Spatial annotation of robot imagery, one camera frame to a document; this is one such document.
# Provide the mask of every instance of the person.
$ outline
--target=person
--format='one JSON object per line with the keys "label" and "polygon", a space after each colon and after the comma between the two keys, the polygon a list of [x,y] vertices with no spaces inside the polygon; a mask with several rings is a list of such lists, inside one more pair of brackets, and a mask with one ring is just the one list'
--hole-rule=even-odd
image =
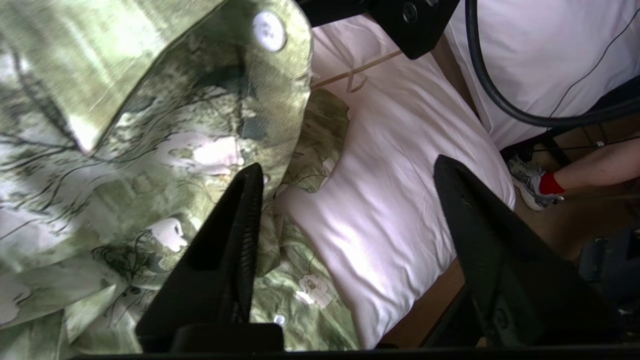
{"label": "person", "polygon": [[515,156],[508,163],[524,202],[541,211],[562,199],[568,190],[620,184],[640,177],[640,138],[607,145],[555,172],[525,163]]}

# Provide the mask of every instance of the wooden floor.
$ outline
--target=wooden floor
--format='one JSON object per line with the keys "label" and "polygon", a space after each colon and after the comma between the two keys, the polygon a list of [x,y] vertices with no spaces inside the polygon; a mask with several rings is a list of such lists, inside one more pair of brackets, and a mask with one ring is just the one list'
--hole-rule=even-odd
{"label": "wooden floor", "polygon": [[[609,141],[624,138],[640,129],[640,121],[621,119],[605,124],[604,130]],[[598,127],[586,129],[591,141],[602,140]],[[561,147],[587,145],[589,140],[582,129],[576,129],[556,138]],[[568,151],[567,155],[576,160],[589,150]],[[539,152],[534,161],[545,170],[555,170],[557,163],[547,152]],[[584,199],[586,196],[601,196],[628,193],[623,185],[608,188],[594,188],[570,193],[567,201],[545,209],[530,210],[522,201],[520,194],[516,201],[515,213],[522,218],[547,244],[560,256],[576,260],[582,246],[599,236],[607,236],[630,225],[634,220],[628,204],[624,200]],[[415,303],[411,312],[396,325],[383,339],[382,343],[394,344],[400,348],[416,348],[424,341],[440,315],[445,311],[464,283],[460,264],[455,261],[438,278],[429,291]]]}

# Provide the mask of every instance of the sneaker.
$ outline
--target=sneaker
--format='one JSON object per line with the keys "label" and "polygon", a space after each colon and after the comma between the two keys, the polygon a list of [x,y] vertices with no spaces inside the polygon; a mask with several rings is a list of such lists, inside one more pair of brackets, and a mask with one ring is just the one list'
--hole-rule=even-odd
{"label": "sneaker", "polygon": [[540,179],[545,174],[540,167],[534,167],[522,161],[518,156],[509,160],[507,166],[513,176],[513,184],[520,190],[522,199],[530,209],[541,211],[547,206],[563,200],[557,194],[544,195],[540,193]]}

